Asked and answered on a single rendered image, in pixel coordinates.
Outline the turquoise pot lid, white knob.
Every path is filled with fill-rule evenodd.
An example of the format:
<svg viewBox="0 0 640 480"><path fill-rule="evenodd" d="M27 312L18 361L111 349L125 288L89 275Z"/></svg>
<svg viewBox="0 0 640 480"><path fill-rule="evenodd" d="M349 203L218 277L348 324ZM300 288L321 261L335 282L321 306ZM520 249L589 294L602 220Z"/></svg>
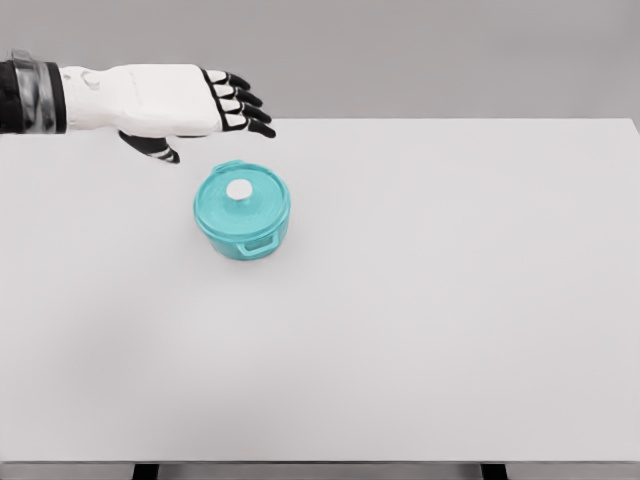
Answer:
<svg viewBox="0 0 640 480"><path fill-rule="evenodd" d="M267 234L288 219L290 208L288 187L278 175L241 160L214 167L193 203L201 230L228 239Z"/></svg>

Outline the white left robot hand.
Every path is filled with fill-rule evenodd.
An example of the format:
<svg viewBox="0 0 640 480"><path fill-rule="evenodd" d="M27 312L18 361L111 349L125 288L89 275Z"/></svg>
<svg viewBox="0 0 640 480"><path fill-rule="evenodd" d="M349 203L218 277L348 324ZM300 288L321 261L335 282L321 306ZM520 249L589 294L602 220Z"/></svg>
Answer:
<svg viewBox="0 0 640 480"><path fill-rule="evenodd" d="M192 64L130 65L118 89L114 127L130 147L164 163L178 164L171 137L206 138L249 131L276 137L263 101L242 77Z"/></svg>

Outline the turquoise pot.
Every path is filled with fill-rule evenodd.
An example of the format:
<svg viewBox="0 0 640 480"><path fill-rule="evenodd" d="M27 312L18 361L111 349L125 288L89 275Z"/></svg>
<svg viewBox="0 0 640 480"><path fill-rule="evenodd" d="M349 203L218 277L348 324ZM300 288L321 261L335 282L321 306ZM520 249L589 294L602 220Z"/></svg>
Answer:
<svg viewBox="0 0 640 480"><path fill-rule="evenodd" d="M248 261L263 258L274 252L286 237L288 224L289 217L271 232L249 239L212 237L197 226L218 253L233 260Z"/></svg>

